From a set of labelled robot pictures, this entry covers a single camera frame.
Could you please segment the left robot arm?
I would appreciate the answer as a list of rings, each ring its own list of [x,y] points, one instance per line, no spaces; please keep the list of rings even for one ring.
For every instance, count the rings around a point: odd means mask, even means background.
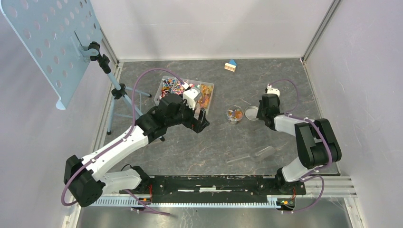
[[[149,180],[135,169],[119,172],[109,170],[132,152],[162,137],[169,127],[183,125],[196,133],[202,132],[210,123],[205,117],[205,109],[200,110],[198,118],[194,116],[200,96],[200,91],[195,88],[182,95],[169,94],[106,146],[81,159],[76,155],[68,158],[61,203],[64,206],[77,203],[87,207],[103,194],[114,191],[145,193],[149,189]],[[68,191],[75,198],[74,202],[65,201]]]

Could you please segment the clear plastic scoop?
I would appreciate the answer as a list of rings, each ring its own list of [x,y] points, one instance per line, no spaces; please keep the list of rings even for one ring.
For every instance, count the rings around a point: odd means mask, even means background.
[[[244,154],[229,158],[225,162],[233,163],[233,162],[241,161],[244,159],[250,159],[253,162],[260,162],[260,161],[268,158],[269,156],[273,155],[276,151],[277,151],[276,148],[274,148],[272,146],[268,146],[260,151],[244,153]]]

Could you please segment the clear round plastic jar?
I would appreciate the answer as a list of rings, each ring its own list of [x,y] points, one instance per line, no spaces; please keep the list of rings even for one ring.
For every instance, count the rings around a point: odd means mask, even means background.
[[[230,124],[237,124],[242,120],[244,112],[240,106],[233,105],[226,111],[226,116]]]

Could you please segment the round jar lid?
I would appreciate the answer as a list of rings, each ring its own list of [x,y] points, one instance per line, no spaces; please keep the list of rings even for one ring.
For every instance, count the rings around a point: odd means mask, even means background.
[[[245,117],[250,121],[258,120],[258,110],[259,108],[256,106],[248,106],[244,111]]]

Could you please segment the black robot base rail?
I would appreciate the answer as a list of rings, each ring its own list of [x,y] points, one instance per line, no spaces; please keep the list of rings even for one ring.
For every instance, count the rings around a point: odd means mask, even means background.
[[[156,175],[130,192],[140,197],[148,194],[152,203],[263,203],[267,196],[292,198],[307,193],[303,183],[280,183],[271,175]]]

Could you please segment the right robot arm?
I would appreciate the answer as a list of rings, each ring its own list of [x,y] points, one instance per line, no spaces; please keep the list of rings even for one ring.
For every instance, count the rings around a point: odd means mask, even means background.
[[[280,99],[276,94],[265,94],[259,100],[257,118],[273,131],[287,133],[296,139],[297,158],[280,168],[274,186],[286,194],[294,182],[327,168],[342,158],[337,138],[328,119],[311,120],[280,112]]]

